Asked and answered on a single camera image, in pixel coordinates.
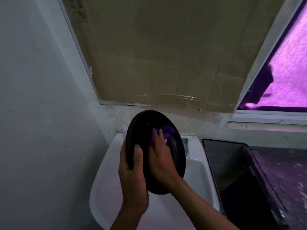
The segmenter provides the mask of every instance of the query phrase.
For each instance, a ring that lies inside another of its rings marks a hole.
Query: white window frame
[[[241,91],[236,109],[263,67],[303,0],[285,0],[255,59]],[[307,113],[236,110],[229,122],[307,125]]]

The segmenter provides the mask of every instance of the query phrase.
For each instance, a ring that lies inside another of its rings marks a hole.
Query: person's left hand
[[[139,145],[134,147],[133,170],[126,161],[126,139],[120,151],[118,174],[122,186],[121,211],[134,213],[141,217],[148,208],[149,196],[143,173],[143,151]]]

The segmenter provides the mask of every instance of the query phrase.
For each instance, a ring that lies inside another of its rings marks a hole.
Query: washbasin
[[[181,136],[187,142],[186,169],[183,179],[203,199],[220,211],[221,204],[205,151],[196,136]],[[122,189],[118,176],[120,150],[124,136],[113,139],[94,180],[90,194],[90,209],[98,224],[108,230],[122,204]],[[171,195],[149,192],[149,207],[137,229],[195,229],[190,219]]]

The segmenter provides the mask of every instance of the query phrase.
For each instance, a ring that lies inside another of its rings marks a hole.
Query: cardboard sheet
[[[63,0],[101,100],[233,112],[284,0]]]

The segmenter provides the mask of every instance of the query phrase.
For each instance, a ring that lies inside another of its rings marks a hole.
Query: black oval object
[[[133,170],[134,146],[139,144],[143,150],[143,172],[147,190],[154,194],[169,193],[153,177],[148,163],[148,147],[152,142],[152,129],[163,129],[168,136],[167,146],[171,150],[175,168],[180,177],[185,174],[185,149],[182,139],[174,124],[165,115],[158,111],[147,110],[138,113],[131,121],[126,135],[126,160]]]

